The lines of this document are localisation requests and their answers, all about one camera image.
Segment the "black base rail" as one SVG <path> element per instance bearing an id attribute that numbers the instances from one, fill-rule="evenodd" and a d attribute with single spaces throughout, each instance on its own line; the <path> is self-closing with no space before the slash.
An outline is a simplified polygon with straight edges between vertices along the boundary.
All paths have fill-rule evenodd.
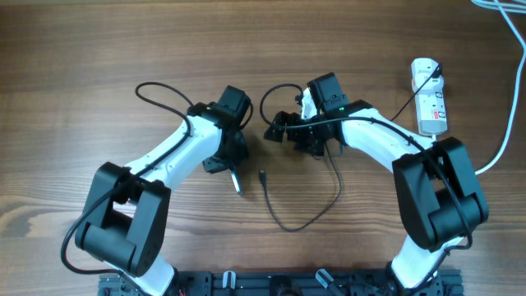
<path id="1" fill-rule="evenodd" d="M 427 286 L 405 293 L 386 270 L 354 270 L 307 273 L 238 273 L 227 271 L 184 271 L 176 275 L 175 288 L 168 295 L 464 295 L 459 270 L 441 270 Z M 146 295 L 131 281 L 118 275 L 99 277 L 98 295 Z"/>

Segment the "Galaxy smartphone teal screen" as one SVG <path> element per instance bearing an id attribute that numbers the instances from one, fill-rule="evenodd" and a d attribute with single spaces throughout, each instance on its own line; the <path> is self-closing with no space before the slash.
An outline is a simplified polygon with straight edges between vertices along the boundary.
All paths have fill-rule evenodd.
<path id="1" fill-rule="evenodd" d="M 230 173 L 231 173 L 231 178 L 233 180 L 233 185 L 234 185 L 236 193 L 239 196 L 242 196 L 243 195 L 243 193 L 242 193 L 242 185 L 241 185 L 241 181 L 240 181 L 240 179 L 238 177 L 238 174 L 234 170 L 232 170 Z"/>

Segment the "white power strip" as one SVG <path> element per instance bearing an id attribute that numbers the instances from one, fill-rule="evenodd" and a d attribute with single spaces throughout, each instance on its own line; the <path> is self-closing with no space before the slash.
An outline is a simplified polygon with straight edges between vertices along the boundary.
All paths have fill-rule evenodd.
<path id="1" fill-rule="evenodd" d="M 412 89 L 418 132 L 438 136 L 447 131 L 442 64 L 431 58 L 416 58 L 411 63 Z"/>

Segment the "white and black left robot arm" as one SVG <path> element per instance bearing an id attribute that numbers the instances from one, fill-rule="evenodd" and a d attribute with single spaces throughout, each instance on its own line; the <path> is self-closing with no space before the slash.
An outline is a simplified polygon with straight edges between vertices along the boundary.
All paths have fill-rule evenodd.
<path id="1" fill-rule="evenodd" d="M 253 112 L 242 90 L 227 86 L 216 102 L 191 104 L 182 125 L 151 152 L 125 166 L 111 162 L 95 173 L 71 240 L 143 295 L 179 295 L 178 271 L 160 255 L 172 192 L 198 166 L 230 171 L 248 158 L 242 134 Z"/>

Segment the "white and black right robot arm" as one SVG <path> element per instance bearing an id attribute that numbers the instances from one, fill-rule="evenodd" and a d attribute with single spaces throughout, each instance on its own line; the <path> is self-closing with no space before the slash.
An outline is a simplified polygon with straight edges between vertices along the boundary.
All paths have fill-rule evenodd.
<path id="1" fill-rule="evenodd" d="M 300 113 L 277 113 L 264 138 L 292 141 L 295 150 L 327 153 L 335 139 L 372 157 L 394 176 L 399 213 L 408 234 L 390 271 L 399 292 L 415 295 L 435 279 L 454 250 L 473 245 L 489 207 L 464 144 L 436 141 L 384 118 L 371 104 L 350 101 L 333 72 L 309 81 L 296 97 Z"/>

